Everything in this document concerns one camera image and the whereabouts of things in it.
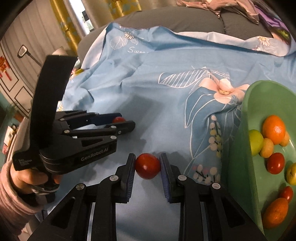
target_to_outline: red chinese knot decoration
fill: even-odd
[[[2,73],[5,73],[7,78],[12,81],[11,77],[9,76],[9,74],[7,73],[6,69],[10,69],[10,66],[6,60],[6,58],[4,58],[3,56],[0,57],[0,77],[2,78]]]

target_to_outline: fuzzy pink sleeve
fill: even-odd
[[[42,210],[42,206],[31,207],[25,203],[10,184],[12,161],[4,164],[0,173],[0,223],[12,235],[19,235],[32,215]]]

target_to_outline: lime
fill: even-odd
[[[249,130],[249,140],[252,156],[257,155],[263,147],[263,136],[257,130]]]

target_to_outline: red tomato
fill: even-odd
[[[113,119],[112,123],[125,122],[125,121],[126,121],[125,118],[118,116]]]
[[[293,198],[293,189],[290,186],[285,187],[279,197],[283,197],[285,199],[288,200],[288,202],[291,202],[292,198]]]
[[[271,174],[279,174],[285,166],[285,158],[282,153],[273,153],[267,161],[267,171]]]
[[[160,162],[155,156],[143,153],[136,159],[135,169],[141,178],[152,179],[160,172]]]

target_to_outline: green plastic basket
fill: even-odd
[[[228,173],[228,191],[246,213],[265,234],[268,241],[278,240],[296,213],[296,186],[292,186],[294,197],[289,203],[288,215],[278,227],[263,229],[261,214],[274,201],[279,190],[289,185],[286,180],[286,169],[296,162],[294,141],[296,140],[296,96],[283,85],[260,80],[247,90],[241,113],[241,123],[230,150],[229,163],[223,163],[222,174]],[[276,145],[274,152],[285,156],[286,166],[278,175],[267,172],[265,160],[259,154],[252,157],[248,131],[261,131],[264,120],[270,115],[279,116],[285,123],[291,141],[286,147]]]

